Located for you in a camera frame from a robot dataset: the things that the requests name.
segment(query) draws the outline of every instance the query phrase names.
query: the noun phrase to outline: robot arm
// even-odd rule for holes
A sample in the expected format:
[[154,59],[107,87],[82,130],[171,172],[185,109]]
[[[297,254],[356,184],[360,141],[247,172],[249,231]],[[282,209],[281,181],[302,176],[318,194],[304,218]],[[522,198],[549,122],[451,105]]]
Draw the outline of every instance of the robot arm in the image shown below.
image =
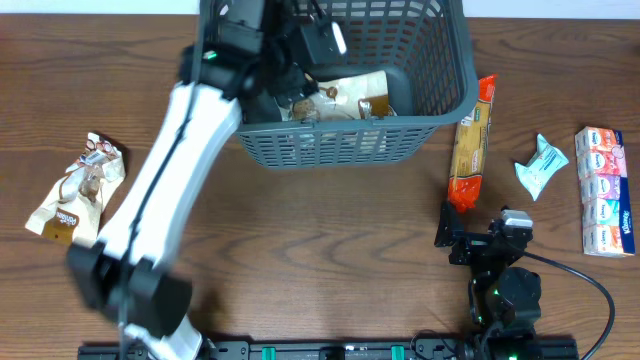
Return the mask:
[[[190,120],[184,121],[190,102]],[[186,316],[191,285],[168,273],[193,202],[241,118],[238,101],[222,98],[221,90],[204,84],[176,85],[160,134],[124,202],[93,248],[69,249],[68,264],[87,303],[118,322],[128,337],[144,342],[159,359],[195,359],[200,350],[202,336]],[[163,163],[162,175],[142,206]],[[132,231],[136,236],[129,244]]]
[[235,0],[222,14],[216,1],[203,0],[198,41],[182,54],[181,84],[129,195],[93,247],[69,248],[85,302],[118,323],[121,344],[127,334],[169,360],[206,351],[186,317],[191,284],[169,271],[209,169],[242,120],[238,98],[264,89],[280,106],[300,100],[318,91],[307,67],[346,51],[339,27],[319,7],[317,18],[302,21],[296,4]]
[[171,92],[164,125],[138,178],[98,235],[98,241],[105,244],[105,255],[121,259],[127,251],[131,224],[183,126],[192,92],[195,99],[191,120],[185,125],[182,140],[149,196],[131,244],[131,265],[144,257],[152,262],[154,269],[171,268],[193,202],[213,161],[242,118],[237,100],[228,101],[222,98],[221,90],[204,84],[176,85]]

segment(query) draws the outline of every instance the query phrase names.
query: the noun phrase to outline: light blue wrapper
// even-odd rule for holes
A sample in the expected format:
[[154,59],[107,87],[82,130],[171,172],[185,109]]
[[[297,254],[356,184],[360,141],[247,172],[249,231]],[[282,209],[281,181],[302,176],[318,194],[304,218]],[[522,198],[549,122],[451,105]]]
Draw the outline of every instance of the light blue wrapper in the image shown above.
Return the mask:
[[516,163],[516,176],[520,183],[529,191],[533,201],[538,199],[549,179],[569,163],[566,156],[558,148],[551,146],[547,140],[538,134],[538,151],[525,165]]

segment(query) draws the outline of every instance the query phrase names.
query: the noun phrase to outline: spaghetti package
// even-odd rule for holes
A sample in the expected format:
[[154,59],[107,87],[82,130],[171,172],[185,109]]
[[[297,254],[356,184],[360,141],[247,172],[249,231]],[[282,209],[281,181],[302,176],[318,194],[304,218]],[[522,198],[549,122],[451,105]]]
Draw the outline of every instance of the spaghetti package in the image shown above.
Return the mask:
[[459,213],[475,207],[487,156],[491,108],[497,75],[480,79],[480,95],[471,114],[458,123],[449,173],[449,201]]

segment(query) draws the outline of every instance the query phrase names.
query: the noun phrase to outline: wood grain surface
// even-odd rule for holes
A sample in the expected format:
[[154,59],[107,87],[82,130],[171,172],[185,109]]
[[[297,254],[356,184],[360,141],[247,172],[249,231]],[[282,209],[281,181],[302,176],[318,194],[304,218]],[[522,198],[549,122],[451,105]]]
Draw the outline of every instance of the wood grain surface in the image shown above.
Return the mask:
[[[190,16],[0,16],[0,358],[71,359],[116,328],[86,310],[64,246],[24,223],[82,150],[88,131],[129,149],[124,198],[164,117]],[[640,23],[472,19],[479,75],[500,74],[481,199],[484,231],[508,204],[529,212],[529,250],[601,281],[618,316],[598,359],[640,358],[640,259],[582,254],[573,136],[623,131],[640,221]],[[570,159],[537,202],[517,181],[542,133]],[[269,171],[234,140],[192,210],[176,266],[193,280],[193,322],[256,340],[408,338],[470,328],[469,270],[433,247],[454,127],[389,166]],[[582,280],[529,260],[542,276],[540,334],[572,335],[584,354],[607,305]]]

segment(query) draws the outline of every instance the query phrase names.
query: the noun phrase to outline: crumpled wrapper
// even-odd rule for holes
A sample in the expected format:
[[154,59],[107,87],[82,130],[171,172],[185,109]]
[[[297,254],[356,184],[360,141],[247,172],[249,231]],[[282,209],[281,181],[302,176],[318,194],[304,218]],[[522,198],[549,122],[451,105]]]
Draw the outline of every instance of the crumpled wrapper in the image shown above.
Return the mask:
[[98,236],[100,216],[124,177],[122,153],[89,133],[84,153],[55,183],[25,228],[67,245],[91,247]]
[[389,105],[387,75],[376,71],[318,83],[319,92],[287,108],[282,121],[381,119],[396,116]]

